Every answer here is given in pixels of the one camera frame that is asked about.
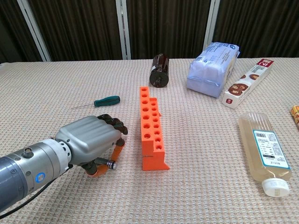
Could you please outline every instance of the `red label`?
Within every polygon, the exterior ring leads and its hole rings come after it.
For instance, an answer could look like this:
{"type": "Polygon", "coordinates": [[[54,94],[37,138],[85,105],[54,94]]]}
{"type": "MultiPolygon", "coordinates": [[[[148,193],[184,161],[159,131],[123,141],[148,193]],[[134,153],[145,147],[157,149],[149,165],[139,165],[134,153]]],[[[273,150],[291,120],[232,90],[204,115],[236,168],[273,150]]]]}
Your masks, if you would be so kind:
{"type": "Polygon", "coordinates": [[[268,59],[262,59],[261,61],[259,61],[259,62],[256,63],[256,64],[268,68],[273,62],[274,62],[274,61],[271,61],[271,60],[268,60],[268,59]]]}
{"type": "Polygon", "coordinates": [[[232,99],[226,99],[226,103],[231,104],[233,102],[232,99]]]}

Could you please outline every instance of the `robotic hand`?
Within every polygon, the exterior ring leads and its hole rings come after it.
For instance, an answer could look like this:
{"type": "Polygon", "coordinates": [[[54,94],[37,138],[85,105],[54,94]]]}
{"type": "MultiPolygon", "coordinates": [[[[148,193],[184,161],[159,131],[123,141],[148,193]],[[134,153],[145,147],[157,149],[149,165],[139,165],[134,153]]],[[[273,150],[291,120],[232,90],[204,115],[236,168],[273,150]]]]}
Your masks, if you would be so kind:
{"type": "Polygon", "coordinates": [[[119,119],[108,114],[88,116],[60,128],[55,139],[0,158],[0,212],[50,184],[73,165],[81,166],[92,177],[115,169],[125,144],[121,133],[128,134],[128,130],[119,119]],[[112,160],[99,158],[114,144],[112,160]]]}

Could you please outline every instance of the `table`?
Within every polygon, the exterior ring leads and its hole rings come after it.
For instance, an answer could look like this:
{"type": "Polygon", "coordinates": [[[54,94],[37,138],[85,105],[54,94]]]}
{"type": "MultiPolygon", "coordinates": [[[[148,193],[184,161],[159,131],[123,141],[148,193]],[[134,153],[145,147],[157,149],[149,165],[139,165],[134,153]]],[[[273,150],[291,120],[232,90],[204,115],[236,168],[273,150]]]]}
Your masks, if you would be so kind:
{"type": "MultiPolygon", "coordinates": [[[[270,59],[270,74],[236,109],[221,103],[223,93],[216,99],[187,89],[192,59],[171,59],[167,87],[149,87],[170,166],[153,172],[141,169],[139,113],[139,87],[150,85],[152,60],[1,66],[0,156],[88,115],[108,113],[129,131],[116,171],[90,178],[74,167],[2,223],[298,223],[299,130],[289,110],[299,104],[299,58],[270,59]],[[71,109],[111,95],[121,103],[71,109]],[[250,176],[237,124],[244,112],[268,115],[293,169],[287,197],[266,196],[250,176]]],[[[238,59],[224,89],[259,60],[238,59]]]]}

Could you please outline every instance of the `orange test tube rack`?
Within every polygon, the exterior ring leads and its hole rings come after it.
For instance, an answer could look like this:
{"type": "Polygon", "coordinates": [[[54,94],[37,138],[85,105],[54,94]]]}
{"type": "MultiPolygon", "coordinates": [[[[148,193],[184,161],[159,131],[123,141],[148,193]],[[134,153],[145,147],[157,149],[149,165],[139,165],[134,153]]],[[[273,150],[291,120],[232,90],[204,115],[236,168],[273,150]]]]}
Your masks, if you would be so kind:
{"type": "Polygon", "coordinates": [[[150,98],[149,88],[140,87],[142,169],[169,169],[164,162],[165,150],[157,98],[150,98]]]}

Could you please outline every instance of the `bottle cap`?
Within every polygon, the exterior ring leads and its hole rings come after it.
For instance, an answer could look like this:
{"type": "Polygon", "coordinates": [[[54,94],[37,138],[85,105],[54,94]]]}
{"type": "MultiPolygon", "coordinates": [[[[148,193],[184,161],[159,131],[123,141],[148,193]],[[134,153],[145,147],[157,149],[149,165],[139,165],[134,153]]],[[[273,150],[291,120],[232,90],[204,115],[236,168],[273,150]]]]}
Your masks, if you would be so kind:
{"type": "Polygon", "coordinates": [[[262,182],[266,195],[271,197],[283,197],[290,193],[287,182],[279,178],[270,178],[262,182]]]}

